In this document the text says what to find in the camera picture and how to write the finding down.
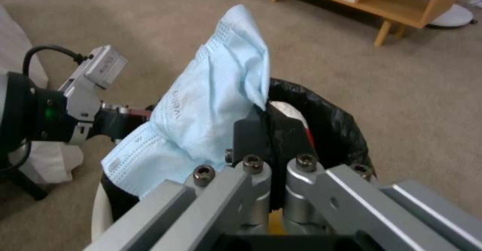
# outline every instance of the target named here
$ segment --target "beige carpet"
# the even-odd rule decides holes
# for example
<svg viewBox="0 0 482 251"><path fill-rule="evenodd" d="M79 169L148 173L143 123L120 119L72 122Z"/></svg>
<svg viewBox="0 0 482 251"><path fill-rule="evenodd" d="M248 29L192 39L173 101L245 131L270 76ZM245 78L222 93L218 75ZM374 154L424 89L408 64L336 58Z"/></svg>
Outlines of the beige carpet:
<svg viewBox="0 0 482 251"><path fill-rule="evenodd" d="M272 76L301 83L351 112L380 179L416 179L482 218L482 31L410 30L376 49L377 18L326 1L0 0L33 44L79 52L112 44L129 64L104 100L144 107L167 90L217 20L246 4L271 49ZM482 11L473 9L482 18ZM44 52L58 87L75 69ZM90 242L90 214L107 138L84 146L74 181L34 202L1 184L3 250L78 250Z"/></svg>

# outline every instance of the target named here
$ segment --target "bolt head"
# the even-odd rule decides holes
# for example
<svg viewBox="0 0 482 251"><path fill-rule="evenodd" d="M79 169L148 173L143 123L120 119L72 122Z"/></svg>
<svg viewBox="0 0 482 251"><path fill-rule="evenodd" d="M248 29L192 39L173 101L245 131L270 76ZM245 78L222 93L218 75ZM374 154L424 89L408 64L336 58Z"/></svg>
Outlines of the bolt head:
<svg viewBox="0 0 482 251"><path fill-rule="evenodd" d="M192 173L194 184L199 187L206 187L215 176L216 172L210 165L200 165Z"/></svg>
<svg viewBox="0 0 482 251"><path fill-rule="evenodd" d="M317 158L311 154L299 154L296 156L296 167L303 172L315 172L317 163Z"/></svg>
<svg viewBox="0 0 482 251"><path fill-rule="evenodd" d="M112 105L108 104L108 103L105 103L105 102L102 102L102 108L103 109L112 109Z"/></svg>
<svg viewBox="0 0 482 251"><path fill-rule="evenodd" d="M233 163L233 149L232 148L228 148L226 151L224 151L224 160L226 161L227 164Z"/></svg>
<svg viewBox="0 0 482 251"><path fill-rule="evenodd" d="M263 160L256 155L246 155L243 158L243 169L251 175L259 174L263 171Z"/></svg>
<svg viewBox="0 0 482 251"><path fill-rule="evenodd" d="M120 114L129 114L129 108L123 106L123 107L119 107L117 109L117 111L120 113Z"/></svg>

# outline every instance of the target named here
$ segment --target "blue face mask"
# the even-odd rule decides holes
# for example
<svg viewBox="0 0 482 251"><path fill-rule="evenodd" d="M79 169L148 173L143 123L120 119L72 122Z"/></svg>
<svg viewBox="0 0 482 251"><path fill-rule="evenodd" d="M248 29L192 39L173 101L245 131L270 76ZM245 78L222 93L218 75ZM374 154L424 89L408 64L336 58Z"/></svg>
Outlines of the blue face mask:
<svg viewBox="0 0 482 251"><path fill-rule="evenodd" d="M103 160L109 179L143 198L169 179L185 181L200 164L224 167L233 124L253 104L265 109L268 49L243 5L231 8L215 33L162 97L146 122Z"/></svg>

